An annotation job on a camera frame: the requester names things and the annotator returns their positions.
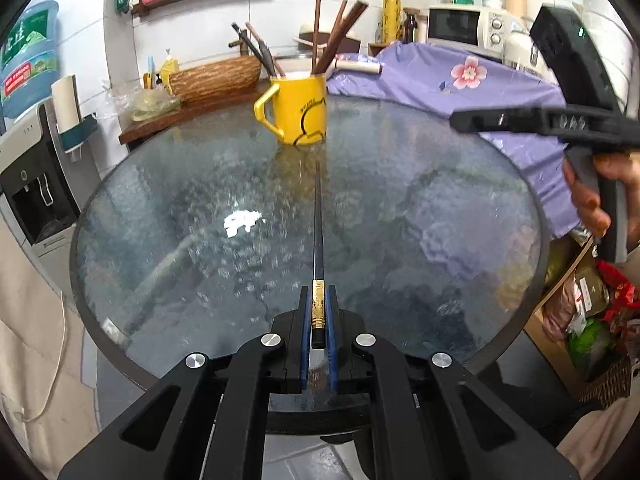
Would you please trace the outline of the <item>yellow wrap roll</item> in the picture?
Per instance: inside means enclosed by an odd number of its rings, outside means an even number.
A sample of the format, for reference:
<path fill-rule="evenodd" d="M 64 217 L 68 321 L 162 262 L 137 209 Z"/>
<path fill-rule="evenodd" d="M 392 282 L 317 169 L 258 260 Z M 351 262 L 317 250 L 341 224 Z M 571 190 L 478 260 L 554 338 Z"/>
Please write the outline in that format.
<path fill-rule="evenodd" d="M 401 36 L 401 0 L 383 0 L 382 43 L 391 44 Z"/>

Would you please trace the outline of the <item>black chopstick gold band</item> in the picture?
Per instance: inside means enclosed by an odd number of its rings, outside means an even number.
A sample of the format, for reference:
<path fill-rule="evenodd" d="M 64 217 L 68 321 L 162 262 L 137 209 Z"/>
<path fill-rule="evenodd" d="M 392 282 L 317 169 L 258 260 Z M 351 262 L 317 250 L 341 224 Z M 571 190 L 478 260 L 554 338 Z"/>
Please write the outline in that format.
<path fill-rule="evenodd" d="M 324 311 L 326 284 L 324 284 L 324 249 L 322 226 L 322 189 L 320 165 L 316 164 L 314 175 L 314 262 L 311 283 L 311 347 L 326 346 L 326 314 Z"/>

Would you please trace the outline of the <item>white pan with lid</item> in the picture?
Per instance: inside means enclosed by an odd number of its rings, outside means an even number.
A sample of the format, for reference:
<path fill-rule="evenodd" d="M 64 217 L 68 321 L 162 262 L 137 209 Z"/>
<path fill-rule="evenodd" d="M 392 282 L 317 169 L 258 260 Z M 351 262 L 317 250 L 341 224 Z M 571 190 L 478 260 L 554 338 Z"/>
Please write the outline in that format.
<path fill-rule="evenodd" d="M 285 58 L 277 58 L 277 62 L 287 74 L 309 75 L 311 73 L 311 58 L 308 58 L 308 56 L 286 56 Z M 351 72 L 380 76 L 382 71 L 382 64 L 336 58 L 326 70 L 326 76 L 330 76 L 334 72 Z"/>

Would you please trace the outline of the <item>blue water jug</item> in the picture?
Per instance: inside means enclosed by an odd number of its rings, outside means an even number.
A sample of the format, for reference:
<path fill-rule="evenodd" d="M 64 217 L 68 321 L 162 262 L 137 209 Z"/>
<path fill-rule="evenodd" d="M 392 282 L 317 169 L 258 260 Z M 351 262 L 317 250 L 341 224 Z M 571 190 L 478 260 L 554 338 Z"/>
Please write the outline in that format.
<path fill-rule="evenodd" d="M 1 48 L 3 116 L 16 119 L 51 95 L 60 78 L 56 18 L 58 3 L 46 0 L 26 9 Z"/>

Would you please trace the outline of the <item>woven basin sink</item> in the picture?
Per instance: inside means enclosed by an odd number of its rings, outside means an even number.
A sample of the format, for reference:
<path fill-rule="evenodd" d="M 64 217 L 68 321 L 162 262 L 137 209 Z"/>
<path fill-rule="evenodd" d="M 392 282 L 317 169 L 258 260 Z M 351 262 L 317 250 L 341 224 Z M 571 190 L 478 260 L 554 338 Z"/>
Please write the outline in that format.
<path fill-rule="evenodd" d="M 240 96 L 252 92 L 262 64 L 251 55 L 179 70 L 168 79 L 169 92 L 183 103 Z"/>

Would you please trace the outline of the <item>water dispenser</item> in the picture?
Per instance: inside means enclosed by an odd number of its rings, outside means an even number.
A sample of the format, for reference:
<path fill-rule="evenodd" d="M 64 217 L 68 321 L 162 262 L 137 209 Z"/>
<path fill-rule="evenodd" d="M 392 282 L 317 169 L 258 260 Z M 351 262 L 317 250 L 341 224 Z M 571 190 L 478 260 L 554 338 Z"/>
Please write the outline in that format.
<path fill-rule="evenodd" d="M 1 214 L 28 260 L 74 304 L 70 245 L 100 183 L 88 142 L 65 151 L 51 99 L 35 104 L 1 137 Z"/>

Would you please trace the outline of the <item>brown wooden chopstick one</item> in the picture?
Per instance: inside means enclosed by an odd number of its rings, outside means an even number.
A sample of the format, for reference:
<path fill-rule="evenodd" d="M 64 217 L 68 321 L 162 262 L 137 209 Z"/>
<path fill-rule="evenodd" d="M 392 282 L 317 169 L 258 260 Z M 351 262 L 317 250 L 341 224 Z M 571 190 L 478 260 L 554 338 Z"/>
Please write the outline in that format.
<path fill-rule="evenodd" d="M 319 51 L 319 28 L 320 28 L 321 0 L 314 0 L 314 30 L 312 31 L 312 58 L 311 75 L 316 73 Z"/>

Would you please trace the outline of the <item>white microwave oven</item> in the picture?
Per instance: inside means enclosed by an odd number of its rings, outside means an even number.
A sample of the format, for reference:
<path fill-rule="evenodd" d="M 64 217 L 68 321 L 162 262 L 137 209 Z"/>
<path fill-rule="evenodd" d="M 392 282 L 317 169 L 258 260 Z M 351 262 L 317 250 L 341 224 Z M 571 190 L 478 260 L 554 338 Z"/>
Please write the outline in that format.
<path fill-rule="evenodd" d="M 428 8 L 426 42 L 502 60 L 506 40 L 520 25 L 503 9 L 439 3 Z"/>

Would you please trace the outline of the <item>yellow duck mug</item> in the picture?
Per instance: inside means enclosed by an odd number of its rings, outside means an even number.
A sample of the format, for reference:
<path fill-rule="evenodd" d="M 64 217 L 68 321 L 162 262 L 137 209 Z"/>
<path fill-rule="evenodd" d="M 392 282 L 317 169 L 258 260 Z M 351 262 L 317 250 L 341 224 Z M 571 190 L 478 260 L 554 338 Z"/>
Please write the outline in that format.
<path fill-rule="evenodd" d="M 283 145 L 321 143 L 328 132 L 326 77 L 271 78 L 254 103 L 255 119 Z"/>

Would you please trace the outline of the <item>brown wooden chopstick two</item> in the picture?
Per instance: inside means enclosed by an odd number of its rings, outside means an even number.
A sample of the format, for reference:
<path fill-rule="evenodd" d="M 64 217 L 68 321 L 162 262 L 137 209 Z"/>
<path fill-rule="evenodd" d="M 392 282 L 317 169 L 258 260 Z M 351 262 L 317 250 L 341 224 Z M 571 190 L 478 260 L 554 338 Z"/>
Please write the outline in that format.
<path fill-rule="evenodd" d="M 336 14 L 329 39 L 322 51 L 322 55 L 320 56 L 316 64 L 314 64 L 314 71 L 312 72 L 314 75 L 323 74 L 328 69 L 330 62 L 335 55 L 335 47 L 338 47 L 340 45 L 341 39 L 338 38 L 338 31 L 340 30 L 341 24 L 343 23 L 343 14 L 346 9 L 346 4 L 347 0 L 343 0 L 340 7 L 338 8 L 338 12 Z"/>

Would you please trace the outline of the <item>plastic bag with vegetables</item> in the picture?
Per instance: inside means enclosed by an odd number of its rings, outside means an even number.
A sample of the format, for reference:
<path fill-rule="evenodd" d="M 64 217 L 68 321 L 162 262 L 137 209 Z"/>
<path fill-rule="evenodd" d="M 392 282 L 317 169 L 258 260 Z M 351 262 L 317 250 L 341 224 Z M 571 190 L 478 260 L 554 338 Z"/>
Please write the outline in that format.
<path fill-rule="evenodd" d="M 172 96 L 163 86 L 145 89 L 134 81 L 107 90 L 104 104 L 96 110 L 96 117 L 118 118 L 128 125 L 130 122 L 145 122 L 180 108 L 181 100 Z"/>

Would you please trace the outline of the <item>white kettle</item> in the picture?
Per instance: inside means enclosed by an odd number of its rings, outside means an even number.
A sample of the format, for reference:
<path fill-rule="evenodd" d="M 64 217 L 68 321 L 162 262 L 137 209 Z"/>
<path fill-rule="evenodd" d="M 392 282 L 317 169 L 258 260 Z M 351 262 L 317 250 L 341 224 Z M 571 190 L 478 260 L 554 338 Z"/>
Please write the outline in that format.
<path fill-rule="evenodd" d="M 529 29 L 519 18 L 512 18 L 509 25 L 503 45 L 502 62 L 519 72 L 552 81 L 552 73 L 544 62 L 544 57 L 529 35 Z"/>

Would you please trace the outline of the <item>brown wooden chopstick five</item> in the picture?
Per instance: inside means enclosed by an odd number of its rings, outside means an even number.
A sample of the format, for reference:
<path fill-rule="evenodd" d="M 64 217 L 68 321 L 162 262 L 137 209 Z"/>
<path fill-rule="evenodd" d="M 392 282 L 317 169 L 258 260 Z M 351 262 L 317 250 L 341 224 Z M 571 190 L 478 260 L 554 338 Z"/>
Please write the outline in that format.
<path fill-rule="evenodd" d="M 265 69 L 267 70 L 270 77 L 281 77 L 285 76 L 285 71 L 282 66 L 274 59 L 271 51 L 267 47 L 262 37 L 258 35 L 254 27 L 250 24 L 250 22 L 245 23 L 246 28 L 250 32 L 250 34 L 255 38 L 258 43 L 258 50 L 260 52 L 260 56 L 265 63 Z"/>

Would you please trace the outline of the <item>wooden handle metal spoon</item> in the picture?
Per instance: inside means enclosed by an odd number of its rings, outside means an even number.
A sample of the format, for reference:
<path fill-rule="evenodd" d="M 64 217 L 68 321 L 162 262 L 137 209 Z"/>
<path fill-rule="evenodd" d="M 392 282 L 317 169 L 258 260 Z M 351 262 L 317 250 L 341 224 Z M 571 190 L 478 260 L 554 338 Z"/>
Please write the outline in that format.
<path fill-rule="evenodd" d="M 264 61 L 265 69 L 267 70 L 270 77 L 277 77 L 278 72 L 276 70 L 276 66 L 274 66 L 273 57 L 266 46 L 266 44 L 262 41 L 258 41 L 258 47 L 260 51 L 260 55 L 262 56 L 262 60 Z"/>

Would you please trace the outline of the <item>round glass table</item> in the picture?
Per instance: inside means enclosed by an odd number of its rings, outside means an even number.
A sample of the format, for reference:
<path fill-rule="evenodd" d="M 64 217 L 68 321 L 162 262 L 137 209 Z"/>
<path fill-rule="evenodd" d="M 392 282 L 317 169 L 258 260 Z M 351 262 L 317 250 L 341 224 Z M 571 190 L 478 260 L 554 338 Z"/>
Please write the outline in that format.
<path fill-rule="evenodd" d="M 338 305 L 400 351 L 480 372 L 518 336 L 550 242 L 521 170 L 423 110 L 332 96 L 328 113 L 326 140 L 296 148 L 246 105 L 218 110 L 144 142 L 93 193 L 70 250 L 75 304 L 137 386 L 295 309 L 315 218 Z"/>

